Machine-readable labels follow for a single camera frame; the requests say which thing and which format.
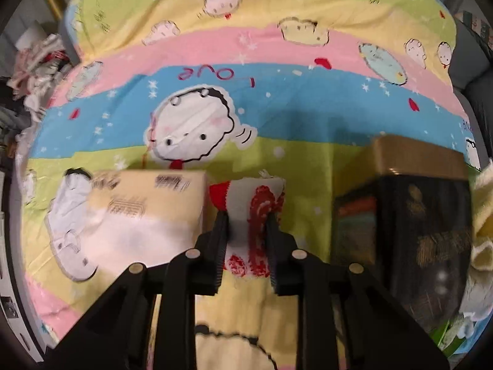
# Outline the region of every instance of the box with gold lid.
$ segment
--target box with gold lid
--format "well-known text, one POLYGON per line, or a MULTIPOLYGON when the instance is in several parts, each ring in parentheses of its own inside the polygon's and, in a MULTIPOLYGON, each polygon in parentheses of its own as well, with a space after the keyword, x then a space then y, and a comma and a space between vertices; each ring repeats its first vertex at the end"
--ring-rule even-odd
POLYGON ((331 263, 358 262, 430 330, 458 311, 470 259, 462 153, 387 135, 334 174, 331 263))

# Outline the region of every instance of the red lettering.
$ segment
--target red lettering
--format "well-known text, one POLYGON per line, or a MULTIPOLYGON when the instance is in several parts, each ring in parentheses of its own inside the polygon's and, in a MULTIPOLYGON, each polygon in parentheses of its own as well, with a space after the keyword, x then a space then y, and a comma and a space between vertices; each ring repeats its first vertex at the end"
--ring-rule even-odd
POLYGON ((202 66, 199 68, 199 71, 197 72, 197 78, 200 78, 200 75, 202 74, 202 70, 203 70, 204 68, 209 68, 209 69, 210 69, 210 71, 211 71, 212 73, 215 73, 214 68, 212 68, 210 65, 202 65, 202 66))
POLYGON ((229 81, 233 76, 235 76, 235 73, 230 68, 221 68, 218 70, 218 73, 216 73, 216 76, 218 77, 218 79, 220 79, 222 81, 229 81), (224 71, 229 72, 229 75, 222 77, 221 72, 224 72, 224 71))
POLYGON ((193 69, 192 68, 184 68, 183 70, 185 72, 182 72, 181 74, 178 75, 178 79, 181 81, 187 80, 190 78, 190 76, 193 75, 193 69))

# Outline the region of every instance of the bed sheet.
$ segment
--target bed sheet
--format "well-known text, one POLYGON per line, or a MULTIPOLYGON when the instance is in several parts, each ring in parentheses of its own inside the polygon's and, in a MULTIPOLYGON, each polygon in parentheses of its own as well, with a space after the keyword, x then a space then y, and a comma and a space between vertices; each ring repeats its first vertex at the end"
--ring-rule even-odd
MULTIPOLYGON (((266 170, 286 180, 282 230, 326 260, 332 173, 374 136, 476 163, 447 72, 455 24, 438 0, 72 0, 67 20, 84 62, 31 149, 22 222, 31 296, 58 337, 114 280, 81 259, 83 195, 62 216, 83 276, 63 267, 47 220, 62 186, 90 188, 95 171, 206 169, 222 182, 266 170)), ((212 338, 202 346, 241 337, 246 368, 252 352, 256 366, 294 368, 296 316, 268 278, 234 269, 217 296, 197 300, 212 338)), ((230 366, 216 356, 204 361, 230 366)))

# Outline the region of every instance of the blue stripe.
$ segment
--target blue stripe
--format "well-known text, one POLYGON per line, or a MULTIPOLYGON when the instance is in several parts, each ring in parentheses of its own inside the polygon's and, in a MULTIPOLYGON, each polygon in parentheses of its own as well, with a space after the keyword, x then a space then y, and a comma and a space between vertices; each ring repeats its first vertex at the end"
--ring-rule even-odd
POLYGON ((256 127, 265 138, 364 146, 374 135, 386 132, 454 147, 462 153, 466 152, 465 137, 472 138, 459 116, 406 88, 389 83, 382 88, 375 78, 368 81, 351 72, 322 67, 309 70, 300 65, 214 65, 216 71, 226 67, 234 71, 231 80, 219 80, 209 69, 198 78, 195 67, 194 75, 182 81, 178 80, 182 67, 167 67, 153 76, 135 76, 115 89, 115 97, 105 92, 51 108, 32 156, 70 157, 77 151, 143 146, 150 115, 160 101, 200 84, 227 90, 241 122, 256 127), (150 80, 157 81, 157 98, 149 96, 150 80), (419 111, 411 110, 409 98, 419 111), (80 115, 70 120, 77 108, 80 115))

